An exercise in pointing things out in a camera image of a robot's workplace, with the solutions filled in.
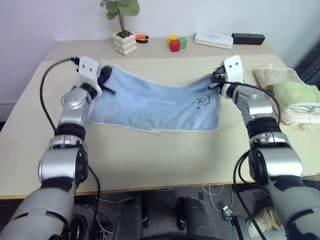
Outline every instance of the toy block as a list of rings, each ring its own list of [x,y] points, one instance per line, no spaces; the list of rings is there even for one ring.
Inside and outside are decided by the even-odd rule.
[[[177,35],[170,35],[168,39],[168,46],[170,46],[172,40],[178,40]]]
[[[179,37],[178,38],[179,42],[180,42],[180,50],[181,49],[186,49],[187,48],[187,39],[183,36],[183,37]]]
[[[170,43],[171,52],[179,52],[180,50],[180,42],[179,40],[172,40]]]

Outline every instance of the potted plant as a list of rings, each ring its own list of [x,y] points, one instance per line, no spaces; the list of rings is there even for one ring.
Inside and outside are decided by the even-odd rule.
[[[117,19],[121,31],[112,34],[114,48],[127,56],[137,50],[136,35],[125,28],[125,16],[137,16],[140,12],[138,0],[102,0],[100,7],[107,9],[106,17],[109,20]]]

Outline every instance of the yellow block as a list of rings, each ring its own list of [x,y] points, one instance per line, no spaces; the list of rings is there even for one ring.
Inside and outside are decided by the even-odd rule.
[[[172,40],[178,40],[178,36],[177,35],[170,35],[169,39],[168,39],[168,46],[170,46],[170,43]]]

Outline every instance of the light blue cloth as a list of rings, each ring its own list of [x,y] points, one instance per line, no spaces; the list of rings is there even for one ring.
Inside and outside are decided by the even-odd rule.
[[[187,86],[142,80],[112,67],[103,91],[89,114],[91,124],[113,124],[142,130],[205,131],[219,124],[219,88],[208,90],[209,75]]]

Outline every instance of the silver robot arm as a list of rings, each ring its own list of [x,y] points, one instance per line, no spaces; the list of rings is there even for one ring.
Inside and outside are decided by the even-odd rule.
[[[243,83],[240,57],[226,59],[212,77]],[[213,82],[209,88],[217,85]],[[281,132],[268,96],[247,86],[218,84],[221,94],[231,98],[242,113],[250,138],[250,175],[267,188],[287,238],[319,239],[320,191],[303,184],[303,166],[287,136]]]
[[[78,71],[82,85],[62,97],[58,127],[38,166],[41,187],[20,204],[1,240],[59,239],[70,225],[76,189],[88,176],[88,111],[93,98],[102,94],[101,66],[95,60],[81,57]]]

